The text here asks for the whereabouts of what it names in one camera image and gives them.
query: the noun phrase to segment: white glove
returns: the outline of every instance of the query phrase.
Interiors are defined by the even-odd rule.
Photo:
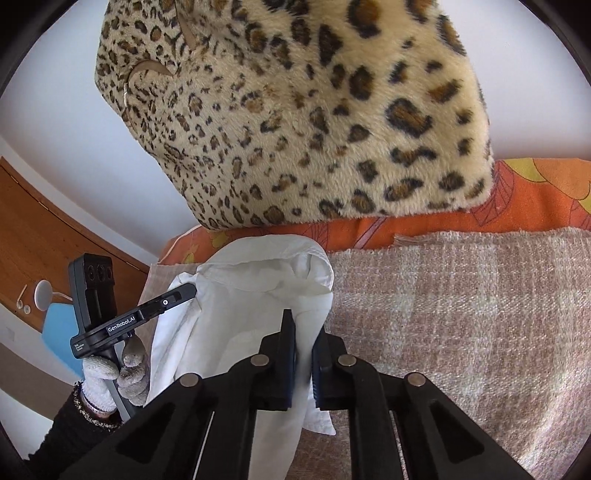
[[[145,404],[150,373],[144,344],[136,335],[125,342],[122,360],[121,371],[111,360],[101,356],[90,356],[82,360],[85,376],[82,396],[87,406],[98,416],[107,417],[117,409],[105,380],[116,380],[119,394],[133,405]]]

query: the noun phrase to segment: beige woven blanket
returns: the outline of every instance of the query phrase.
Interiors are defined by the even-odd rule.
[[[328,330],[379,371],[425,373],[537,480],[558,480],[591,433],[591,232],[399,244],[330,255]],[[142,300],[195,267],[152,266]],[[333,422],[336,437],[303,431],[288,478],[350,478],[346,415]]]

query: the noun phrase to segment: white towel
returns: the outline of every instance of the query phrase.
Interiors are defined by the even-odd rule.
[[[333,270],[322,247],[298,235],[236,240],[182,273],[170,288],[193,283],[197,296],[158,320],[151,354],[148,402],[187,372],[203,378],[227,372],[278,332],[284,309],[296,328],[298,365],[292,407],[260,411],[252,444],[251,480],[285,478],[302,427],[335,434],[328,412],[315,408],[311,350],[332,305]]]

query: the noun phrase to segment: chair backrest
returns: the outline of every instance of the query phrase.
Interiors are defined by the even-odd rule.
[[[76,314],[72,305],[52,303],[49,305],[43,324],[41,338],[56,357],[65,363],[80,378],[83,378],[82,360],[72,354],[70,339],[78,335]]]

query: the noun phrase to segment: leopard print fabric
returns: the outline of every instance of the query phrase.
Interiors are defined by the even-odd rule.
[[[212,230],[491,189],[482,92],[432,0],[111,0],[96,84]]]

